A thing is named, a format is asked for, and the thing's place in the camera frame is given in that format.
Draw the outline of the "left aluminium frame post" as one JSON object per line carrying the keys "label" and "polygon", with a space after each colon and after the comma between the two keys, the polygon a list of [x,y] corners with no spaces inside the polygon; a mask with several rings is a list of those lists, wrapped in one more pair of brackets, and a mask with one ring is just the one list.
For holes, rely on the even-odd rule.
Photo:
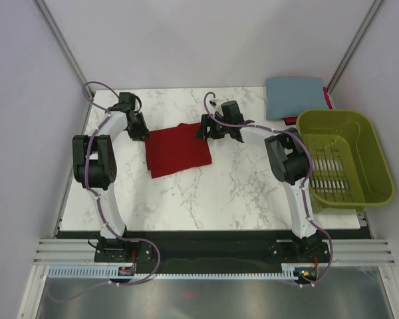
{"label": "left aluminium frame post", "polygon": [[70,66],[70,69],[76,76],[79,84],[83,86],[87,82],[86,76],[84,75],[76,57],[74,56],[69,44],[67,43],[67,40],[65,39],[65,36],[61,31],[61,28],[59,27],[56,19],[53,17],[53,14],[49,9],[49,6],[47,5],[47,2],[44,0],[33,0],[33,4],[41,14],[41,17],[46,23],[48,30],[53,36],[58,48],[61,50],[65,60]]}

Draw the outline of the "right aluminium frame post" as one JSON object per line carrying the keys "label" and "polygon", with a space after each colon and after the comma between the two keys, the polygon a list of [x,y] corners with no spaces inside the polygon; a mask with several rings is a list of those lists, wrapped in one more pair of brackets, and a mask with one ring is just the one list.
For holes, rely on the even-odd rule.
{"label": "right aluminium frame post", "polygon": [[370,30],[373,22],[376,20],[385,2],[386,2],[385,0],[374,0],[371,3],[363,20],[361,21],[359,27],[357,28],[350,44],[348,45],[347,50],[343,54],[342,59],[340,60],[333,76],[331,77],[327,85],[327,90],[329,94],[331,94],[334,91],[337,84],[340,82],[342,75],[345,73],[346,69],[348,68],[351,60],[353,59],[355,53],[360,47],[367,32]]}

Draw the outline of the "red t-shirt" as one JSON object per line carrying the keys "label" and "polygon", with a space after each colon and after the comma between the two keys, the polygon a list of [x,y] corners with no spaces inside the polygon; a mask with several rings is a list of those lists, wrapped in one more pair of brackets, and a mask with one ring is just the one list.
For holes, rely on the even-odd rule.
{"label": "red t-shirt", "polygon": [[212,164],[207,141],[195,138],[199,123],[151,131],[145,140],[146,164],[153,179]]}

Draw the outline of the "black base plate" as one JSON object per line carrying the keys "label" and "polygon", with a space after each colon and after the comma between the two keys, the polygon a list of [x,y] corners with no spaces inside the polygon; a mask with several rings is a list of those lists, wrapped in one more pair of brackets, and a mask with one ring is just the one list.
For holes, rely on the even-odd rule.
{"label": "black base plate", "polygon": [[298,259],[291,231],[140,231],[125,232],[138,240],[136,268],[141,272],[247,272],[280,270],[284,263],[323,265],[330,249],[323,236],[317,260]]}

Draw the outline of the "aluminium frame post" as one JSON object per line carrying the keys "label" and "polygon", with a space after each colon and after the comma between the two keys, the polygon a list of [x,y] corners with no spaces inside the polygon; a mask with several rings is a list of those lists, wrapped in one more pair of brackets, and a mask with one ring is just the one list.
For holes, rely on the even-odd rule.
{"label": "aluminium frame post", "polygon": [[351,60],[353,59],[355,53],[360,47],[367,32],[370,30],[373,22],[376,20],[385,2],[386,2],[385,0],[374,0],[371,3],[363,20],[361,21],[359,27],[357,28],[350,44],[348,45],[347,50],[343,54],[342,59],[340,60],[333,76],[331,77],[327,85],[327,90],[329,94],[331,94],[334,91],[337,84],[340,82],[342,75],[345,73],[346,69],[348,68]]}
{"label": "aluminium frame post", "polygon": [[65,36],[61,31],[61,28],[59,27],[56,19],[53,17],[53,14],[49,9],[49,6],[47,5],[47,2],[44,0],[33,0],[33,4],[41,14],[41,17],[46,23],[48,30],[53,36],[58,48],[61,50],[65,60],[70,66],[70,69],[76,76],[79,84],[83,86],[87,82],[86,76],[84,75],[76,57],[74,56],[69,44],[67,43],[67,40],[65,39]]}

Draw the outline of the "olive green plastic basket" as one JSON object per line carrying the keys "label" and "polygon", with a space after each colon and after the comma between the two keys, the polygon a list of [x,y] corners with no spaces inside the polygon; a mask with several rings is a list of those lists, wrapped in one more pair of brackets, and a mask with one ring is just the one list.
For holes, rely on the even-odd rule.
{"label": "olive green plastic basket", "polygon": [[308,110],[297,118],[297,129],[313,158],[310,190],[318,206],[363,212],[392,201],[392,176],[366,116]]}

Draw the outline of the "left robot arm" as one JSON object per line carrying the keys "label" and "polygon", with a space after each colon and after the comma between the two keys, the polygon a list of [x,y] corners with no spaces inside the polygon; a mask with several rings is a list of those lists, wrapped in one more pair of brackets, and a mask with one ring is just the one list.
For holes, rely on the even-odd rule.
{"label": "left robot arm", "polygon": [[114,191],[117,164],[113,142],[126,132],[136,142],[144,142],[149,130],[140,109],[140,98],[131,92],[118,94],[118,102],[105,110],[103,120],[89,135],[72,139],[72,163],[75,180],[92,199],[100,222],[95,246],[97,263],[136,262],[138,240],[126,241],[126,225],[118,209]]}

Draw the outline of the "aluminium rail profile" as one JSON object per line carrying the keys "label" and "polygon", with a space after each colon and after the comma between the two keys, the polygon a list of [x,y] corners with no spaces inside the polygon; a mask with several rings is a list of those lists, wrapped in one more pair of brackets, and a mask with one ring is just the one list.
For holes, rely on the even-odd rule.
{"label": "aluminium rail profile", "polygon": [[34,265],[91,265],[95,249],[86,239],[41,239]]}

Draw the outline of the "folded blue t-shirt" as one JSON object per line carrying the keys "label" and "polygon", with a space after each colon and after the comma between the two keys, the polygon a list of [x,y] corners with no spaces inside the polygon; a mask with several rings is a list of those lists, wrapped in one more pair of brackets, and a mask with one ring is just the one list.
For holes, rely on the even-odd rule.
{"label": "folded blue t-shirt", "polygon": [[266,119],[297,117],[312,109],[327,109],[324,82],[320,78],[276,76],[265,81]]}

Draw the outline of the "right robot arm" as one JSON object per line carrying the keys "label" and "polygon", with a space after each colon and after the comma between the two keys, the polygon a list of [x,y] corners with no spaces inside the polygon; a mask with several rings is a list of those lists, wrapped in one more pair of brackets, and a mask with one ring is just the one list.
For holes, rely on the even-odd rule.
{"label": "right robot arm", "polygon": [[287,196],[295,236],[292,256],[301,262],[316,261],[323,248],[309,192],[313,160],[297,129],[276,130],[245,120],[234,100],[222,102],[214,98],[203,103],[206,113],[201,116],[195,138],[218,140],[228,135],[241,143],[265,147],[273,176],[282,183]]}

